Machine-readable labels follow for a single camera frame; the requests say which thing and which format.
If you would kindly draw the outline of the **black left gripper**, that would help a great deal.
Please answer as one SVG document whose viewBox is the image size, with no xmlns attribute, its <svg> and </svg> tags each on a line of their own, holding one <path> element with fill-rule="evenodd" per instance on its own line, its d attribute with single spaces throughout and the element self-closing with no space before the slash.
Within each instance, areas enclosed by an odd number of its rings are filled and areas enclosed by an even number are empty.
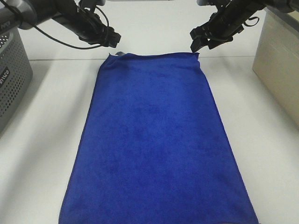
<svg viewBox="0 0 299 224">
<path fill-rule="evenodd" d="M 103 23 L 79 22 L 78 37 L 80 40 L 93 45 L 100 44 L 116 48 L 121 40 L 121 35 L 115 29 Z"/>
</svg>

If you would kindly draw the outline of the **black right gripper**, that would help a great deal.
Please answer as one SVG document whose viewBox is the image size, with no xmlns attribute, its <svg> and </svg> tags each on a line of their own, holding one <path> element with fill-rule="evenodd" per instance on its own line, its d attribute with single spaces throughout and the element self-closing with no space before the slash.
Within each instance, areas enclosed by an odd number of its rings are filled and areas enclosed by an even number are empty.
<svg viewBox="0 0 299 224">
<path fill-rule="evenodd" d="M 225 16 L 212 14 L 209 21 L 191 30 L 193 42 L 190 46 L 192 53 L 198 52 L 208 45 L 214 49 L 222 44 L 233 41 L 233 36 L 241 33 L 244 27 L 236 21 L 227 21 Z"/>
</svg>

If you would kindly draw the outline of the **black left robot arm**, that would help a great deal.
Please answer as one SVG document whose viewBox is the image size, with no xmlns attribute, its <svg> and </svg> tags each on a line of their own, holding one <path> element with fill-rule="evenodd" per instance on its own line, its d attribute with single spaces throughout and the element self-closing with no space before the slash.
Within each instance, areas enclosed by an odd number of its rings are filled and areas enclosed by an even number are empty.
<svg viewBox="0 0 299 224">
<path fill-rule="evenodd" d="M 103 24 L 94 12 L 104 0 L 3 0 L 0 10 L 0 33 L 14 28 L 30 29 L 47 20 L 54 20 L 73 32 L 79 40 L 98 47 L 116 48 L 121 35 Z"/>
</svg>

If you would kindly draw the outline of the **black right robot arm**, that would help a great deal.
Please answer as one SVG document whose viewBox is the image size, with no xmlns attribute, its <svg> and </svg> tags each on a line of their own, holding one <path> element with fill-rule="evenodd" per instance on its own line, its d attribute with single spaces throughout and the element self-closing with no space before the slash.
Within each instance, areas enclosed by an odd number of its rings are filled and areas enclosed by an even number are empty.
<svg viewBox="0 0 299 224">
<path fill-rule="evenodd" d="M 254 20 L 257 11 L 265 7 L 272 7 L 282 13 L 299 10 L 297 0 L 198 0 L 199 6 L 215 6 L 208 22 L 194 28 L 190 32 L 192 38 L 191 51 L 193 53 L 207 46 L 214 49 L 224 43 L 233 41 L 233 36 L 250 27 L 247 20 Z"/>
</svg>

